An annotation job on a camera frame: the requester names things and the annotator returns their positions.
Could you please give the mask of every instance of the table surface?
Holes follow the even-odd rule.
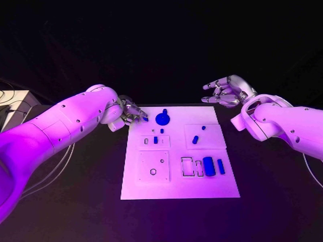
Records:
[[[129,128],[112,133],[100,125],[77,142],[58,180],[19,202],[0,241],[323,241],[323,189],[302,154],[283,140],[260,142],[237,131],[240,107],[216,110],[242,198],[120,200]],[[323,177],[322,163],[308,161]]]

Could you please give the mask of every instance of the small blue piece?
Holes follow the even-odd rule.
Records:
[[[198,140],[200,140],[200,136],[198,135],[195,135],[194,136],[194,139],[192,139],[192,143],[197,145],[197,143],[198,143]]]
[[[226,174],[226,167],[224,167],[224,163],[223,163],[221,159],[218,159],[218,167],[220,167],[220,173],[224,175]]]
[[[156,115],[156,123],[159,125],[168,125],[171,122],[171,116],[168,115],[168,110],[165,109],[161,114]]]
[[[203,160],[204,160],[205,174],[207,176],[214,176],[217,174],[217,171],[214,170],[213,157],[205,157]]]

